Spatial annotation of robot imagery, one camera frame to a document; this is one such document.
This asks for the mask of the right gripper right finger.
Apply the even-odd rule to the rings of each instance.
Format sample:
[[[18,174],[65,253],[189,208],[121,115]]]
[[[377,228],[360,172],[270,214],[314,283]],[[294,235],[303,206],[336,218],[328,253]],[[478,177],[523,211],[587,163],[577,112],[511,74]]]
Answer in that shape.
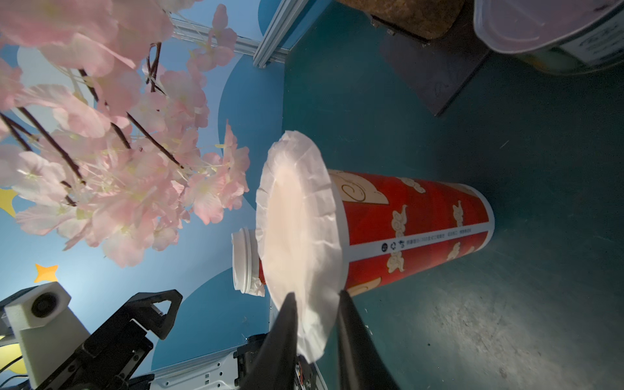
[[[337,313],[341,389],[399,390],[383,364],[351,296],[340,292]]]

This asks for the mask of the aluminium frame bars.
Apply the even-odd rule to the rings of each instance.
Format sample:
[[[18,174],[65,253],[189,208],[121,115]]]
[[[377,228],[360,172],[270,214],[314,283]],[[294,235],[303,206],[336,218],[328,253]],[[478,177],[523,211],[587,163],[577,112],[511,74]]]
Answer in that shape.
[[[199,1],[172,16],[173,39],[163,45],[165,66],[178,69],[195,55],[208,53],[211,70],[232,68],[243,59],[254,68],[285,63],[292,51],[328,6],[328,1]],[[217,37],[213,16],[225,6],[227,27],[237,37],[227,50],[229,63],[216,63]]]

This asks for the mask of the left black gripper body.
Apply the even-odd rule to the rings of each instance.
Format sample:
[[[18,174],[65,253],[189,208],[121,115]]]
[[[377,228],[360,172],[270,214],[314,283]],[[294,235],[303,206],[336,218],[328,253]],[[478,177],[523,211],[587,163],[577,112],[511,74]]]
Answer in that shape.
[[[131,297],[53,373],[39,389],[149,389],[154,374],[134,377],[154,348],[149,332],[164,340],[183,296],[175,289]]]

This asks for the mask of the white cup lid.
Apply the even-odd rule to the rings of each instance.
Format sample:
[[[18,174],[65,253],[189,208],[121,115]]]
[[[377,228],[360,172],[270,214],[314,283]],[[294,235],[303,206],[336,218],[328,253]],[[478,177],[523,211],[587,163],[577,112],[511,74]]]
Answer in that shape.
[[[258,279],[258,243],[255,230],[242,228],[232,234],[232,276],[234,289],[256,297],[264,297],[265,286]]]

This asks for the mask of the red paper cup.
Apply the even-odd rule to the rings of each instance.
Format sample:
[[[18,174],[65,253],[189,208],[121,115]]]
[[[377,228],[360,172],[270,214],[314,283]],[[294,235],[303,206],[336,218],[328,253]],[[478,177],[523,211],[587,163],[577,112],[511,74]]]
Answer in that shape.
[[[356,296],[482,250],[495,217],[467,185],[331,170],[345,290]]]
[[[262,285],[266,285],[266,280],[263,272],[263,263],[262,260],[258,261],[258,279],[262,283]]]

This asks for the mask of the pink cherry blossom tree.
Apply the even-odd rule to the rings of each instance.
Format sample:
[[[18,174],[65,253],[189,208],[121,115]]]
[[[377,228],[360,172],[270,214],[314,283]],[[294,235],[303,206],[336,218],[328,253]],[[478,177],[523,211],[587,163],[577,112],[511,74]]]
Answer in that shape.
[[[163,70],[172,16],[190,1],[4,1],[1,42],[33,49],[68,84],[26,85],[1,65],[1,187],[29,202],[31,235],[101,248],[120,267],[179,240],[192,216],[221,222],[242,206],[249,151],[227,128],[198,146],[210,116],[206,74],[234,58],[237,34],[217,6],[182,71]]]

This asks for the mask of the tree metal base plate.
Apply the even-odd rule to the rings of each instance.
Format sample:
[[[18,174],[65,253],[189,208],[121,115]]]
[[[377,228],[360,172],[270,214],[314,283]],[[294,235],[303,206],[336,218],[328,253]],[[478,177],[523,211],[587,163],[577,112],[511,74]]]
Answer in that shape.
[[[465,0],[344,1],[387,36],[383,59],[432,115],[441,115],[492,51],[476,37]]]

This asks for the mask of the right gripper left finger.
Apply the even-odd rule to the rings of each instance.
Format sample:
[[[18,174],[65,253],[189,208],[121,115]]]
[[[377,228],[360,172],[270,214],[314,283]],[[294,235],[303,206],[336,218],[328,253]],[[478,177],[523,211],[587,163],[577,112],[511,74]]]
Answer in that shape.
[[[295,293],[291,292],[286,295],[279,315],[240,389],[294,389],[297,328],[297,301]]]

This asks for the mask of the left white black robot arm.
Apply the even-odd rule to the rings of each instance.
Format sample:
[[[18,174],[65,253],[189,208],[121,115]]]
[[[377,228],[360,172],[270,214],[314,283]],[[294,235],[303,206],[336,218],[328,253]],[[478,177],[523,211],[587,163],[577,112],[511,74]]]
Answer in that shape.
[[[38,388],[238,389],[259,355],[266,338],[263,334],[232,349],[136,374],[154,348],[148,334],[167,336],[181,301],[182,295],[175,290],[134,295],[78,344]]]

